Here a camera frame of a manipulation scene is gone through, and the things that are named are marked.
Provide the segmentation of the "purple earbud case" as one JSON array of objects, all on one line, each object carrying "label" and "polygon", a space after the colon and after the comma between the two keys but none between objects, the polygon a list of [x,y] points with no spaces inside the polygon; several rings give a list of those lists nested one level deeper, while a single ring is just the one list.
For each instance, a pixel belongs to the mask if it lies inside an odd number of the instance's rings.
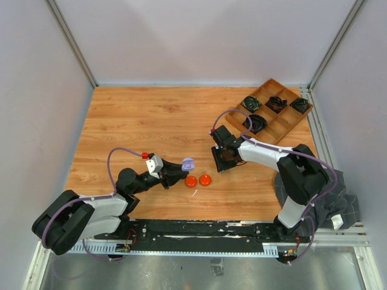
[{"label": "purple earbud case", "polygon": [[195,168],[195,161],[193,158],[185,158],[181,165],[181,170],[184,172],[190,172]]}]

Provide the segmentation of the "orange earbud case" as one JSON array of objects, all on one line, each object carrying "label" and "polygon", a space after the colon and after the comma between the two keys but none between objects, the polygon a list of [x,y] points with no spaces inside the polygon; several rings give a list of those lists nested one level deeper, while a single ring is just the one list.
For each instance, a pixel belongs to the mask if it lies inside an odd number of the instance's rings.
[{"label": "orange earbud case", "polygon": [[203,174],[200,176],[199,178],[199,183],[202,185],[202,186],[208,186],[208,185],[211,185],[212,183],[212,178],[208,175],[208,174]]},{"label": "orange earbud case", "polygon": [[198,181],[195,176],[187,176],[184,180],[184,184],[186,187],[194,188],[197,185]]}]

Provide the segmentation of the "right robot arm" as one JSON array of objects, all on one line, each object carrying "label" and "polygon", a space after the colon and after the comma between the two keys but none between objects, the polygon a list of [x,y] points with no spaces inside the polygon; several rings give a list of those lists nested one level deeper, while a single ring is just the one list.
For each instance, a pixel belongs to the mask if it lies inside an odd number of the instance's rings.
[{"label": "right robot arm", "polygon": [[260,142],[250,136],[236,137],[225,126],[210,131],[216,146],[211,148],[219,173],[239,163],[257,163],[279,173],[287,197],[275,217],[274,234],[289,241],[296,234],[307,205],[328,184],[329,176],[304,144],[281,147]]}]

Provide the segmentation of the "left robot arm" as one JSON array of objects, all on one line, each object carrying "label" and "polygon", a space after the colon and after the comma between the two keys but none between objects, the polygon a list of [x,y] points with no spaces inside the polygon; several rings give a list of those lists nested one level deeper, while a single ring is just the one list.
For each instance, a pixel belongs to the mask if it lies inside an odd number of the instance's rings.
[{"label": "left robot arm", "polygon": [[78,195],[66,190],[35,220],[32,232],[44,248],[56,255],[67,253],[78,241],[99,234],[122,239],[129,233],[124,221],[140,202],[137,193],[156,185],[169,189],[186,179],[195,167],[192,158],[181,164],[170,163],[157,155],[146,161],[147,170],[138,174],[131,168],[119,172],[115,192],[102,196]]}]

